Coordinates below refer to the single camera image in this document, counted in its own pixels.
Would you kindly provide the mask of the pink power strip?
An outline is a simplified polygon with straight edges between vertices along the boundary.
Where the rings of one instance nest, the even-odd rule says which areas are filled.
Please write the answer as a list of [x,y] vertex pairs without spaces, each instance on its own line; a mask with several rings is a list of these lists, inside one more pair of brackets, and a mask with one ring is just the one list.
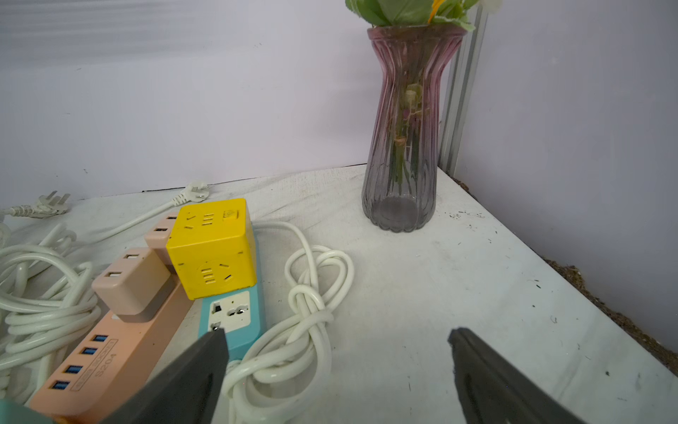
[[31,409],[59,422],[97,423],[145,385],[192,307],[166,248],[177,218],[164,217],[144,237],[176,283],[155,317],[126,323],[109,310],[30,400]]

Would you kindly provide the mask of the yellow cube socket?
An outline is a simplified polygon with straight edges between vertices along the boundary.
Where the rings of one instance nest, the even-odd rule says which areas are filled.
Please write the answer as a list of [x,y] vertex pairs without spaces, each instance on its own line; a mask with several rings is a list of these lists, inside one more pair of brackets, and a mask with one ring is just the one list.
[[243,198],[181,208],[167,242],[189,300],[257,284],[257,247]]

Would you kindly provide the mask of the teal power strip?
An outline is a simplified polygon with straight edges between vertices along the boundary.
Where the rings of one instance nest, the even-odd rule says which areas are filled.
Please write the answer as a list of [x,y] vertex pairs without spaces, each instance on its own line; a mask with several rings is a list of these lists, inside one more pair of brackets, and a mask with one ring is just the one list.
[[201,264],[201,275],[208,284],[227,282],[232,279],[253,281],[248,287],[234,291],[222,291],[201,301],[199,334],[223,330],[228,344],[230,360],[243,360],[267,329],[264,311],[264,295],[261,284],[261,261],[254,228],[247,228],[248,258],[242,252],[233,255],[233,260],[244,263],[245,273],[238,274],[228,263],[217,266]]

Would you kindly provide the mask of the beige plug adapter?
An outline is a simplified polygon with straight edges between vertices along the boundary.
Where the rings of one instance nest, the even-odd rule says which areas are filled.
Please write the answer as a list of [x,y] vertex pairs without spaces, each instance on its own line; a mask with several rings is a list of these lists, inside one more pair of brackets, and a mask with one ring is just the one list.
[[147,247],[126,251],[92,284],[99,299],[126,323],[151,321],[175,286],[166,265]]

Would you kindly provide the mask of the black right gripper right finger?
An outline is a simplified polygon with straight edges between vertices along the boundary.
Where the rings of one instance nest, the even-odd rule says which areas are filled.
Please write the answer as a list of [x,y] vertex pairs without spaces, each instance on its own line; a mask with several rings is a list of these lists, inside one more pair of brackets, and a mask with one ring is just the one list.
[[468,328],[452,330],[448,343],[466,422],[582,422]]

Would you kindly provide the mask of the purple ribbed glass vase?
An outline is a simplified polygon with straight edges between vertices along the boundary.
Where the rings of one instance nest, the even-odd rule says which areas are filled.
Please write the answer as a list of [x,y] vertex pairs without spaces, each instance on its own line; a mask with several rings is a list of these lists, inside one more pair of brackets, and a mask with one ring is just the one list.
[[393,232],[434,215],[441,77],[467,32],[453,24],[368,30],[382,86],[362,190],[365,215]]

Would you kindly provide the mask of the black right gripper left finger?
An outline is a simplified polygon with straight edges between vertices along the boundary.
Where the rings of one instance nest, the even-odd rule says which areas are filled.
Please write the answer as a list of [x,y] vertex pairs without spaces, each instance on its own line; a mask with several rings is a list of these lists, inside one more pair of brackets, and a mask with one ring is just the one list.
[[104,423],[210,423],[229,351],[223,329],[208,332]]

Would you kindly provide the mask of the yellow artificial flower bouquet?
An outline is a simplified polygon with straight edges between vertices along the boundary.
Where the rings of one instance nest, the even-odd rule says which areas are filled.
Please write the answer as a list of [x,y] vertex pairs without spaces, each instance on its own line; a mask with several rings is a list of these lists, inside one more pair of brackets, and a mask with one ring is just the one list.
[[346,7],[373,27],[454,25],[466,31],[475,27],[468,12],[478,6],[498,12],[501,0],[346,0]]

